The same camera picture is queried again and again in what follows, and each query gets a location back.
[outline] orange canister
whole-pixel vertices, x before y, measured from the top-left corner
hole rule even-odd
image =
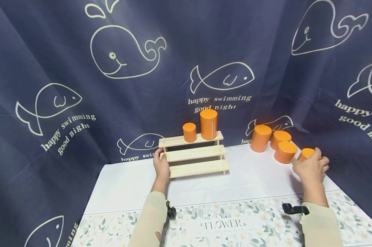
[[[192,122],[183,124],[183,137],[186,142],[194,142],[197,139],[197,126]]]
[[[290,141],[291,135],[283,130],[277,130],[272,136],[271,143],[269,144],[273,150],[278,149],[278,143],[281,141]]]
[[[272,130],[266,125],[254,126],[252,142],[250,148],[258,153],[262,153],[267,148],[269,139],[271,138]]]
[[[289,164],[295,154],[297,153],[297,146],[289,141],[281,141],[278,143],[278,149],[276,149],[274,158],[283,164]]]
[[[200,112],[201,137],[205,140],[212,140],[216,137],[217,111],[205,109]]]
[[[308,159],[309,157],[311,157],[313,155],[313,153],[315,152],[314,149],[311,149],[311,148],[304,148],[301,150],[301,153],[300,155],[298,156],[298,160],[303,162],[304,160]]]

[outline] wooden plank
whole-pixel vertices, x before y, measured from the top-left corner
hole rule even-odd
[[[227,160],[206,161],[181,166],[170,166],[170,178],[186,177],[192,175],[208,174],[213,172],[223,172],[230,170]]]
[[[202,143],[207,141],[219,141],[223,140],[223,135],[221,134],[221,131],[217,131],[216,137],[212,140],[205,140],[201,137],[201,134],[197,134],[197,140],[190,143],[186,142],[183,138],[183,136],[175,136],[175,137],[168,137],[168,138],[161,138],[159,140],[159,148],[167,148],[169,146],[181,146],[181,145],[187,145],[187,144],[193,144],[193,143]]]
[[[192,148],[179,151],[167,152],[167,161],[185,161],[196,158],[206,158],[212,156],[220,156],[226,154],[223,145],[204,146],[203,148]]]

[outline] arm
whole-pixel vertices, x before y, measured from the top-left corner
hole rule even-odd
[[[342,247],[337,219],[328,208],[323,179],[329,160],[321,157],[320,149],[304,162],[293,160],[293,171],[300,177],[304,190],[304,203],[308,215],[301,216],[306,247]]]
[[[152,190],[147,195],[142,212],[132,232],[128,247],[159,247],[163,226],[167,220],[167,206],[165,193],[169,178],[169,164],[167,157],[157,149],[154,153],[153,164],[156,179]]]

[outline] wooden shelf tier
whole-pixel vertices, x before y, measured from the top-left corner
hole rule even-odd
[[[162,138],[159,140],[159,148],[164,148],[167,155],[167,161],[170,164],[170,178],[186,177],[192,175],[208,174],[214,172],[223,172],[230,170],[227,160],[223,159],[223,155],[227,152],[219,141],[223,140],[223,135],[217,131],[216,138],[205,140],[201,134],[197,134],[197,140],[193,143],[188,143],[183,136],[170,138]],[[190,145],[195,143],[204,143],[214,141],[212,146],[204,146],[202,148],[188,148],[184,150],[168,151],[168,148],[173,146]]]

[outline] black clip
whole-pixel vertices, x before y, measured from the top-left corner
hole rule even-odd
[[[176,216],[176,208],[171,207],[171,203],[167,201],[167,208],[168,208],[168,218],[174,219]]]
[[[295,206],[293,207],[290,203],[283,203],[282,208],[285,211],[285,214],[294,215],[296,213],[303,213],[305,215],[309,214],[309,210],[306,206]]]

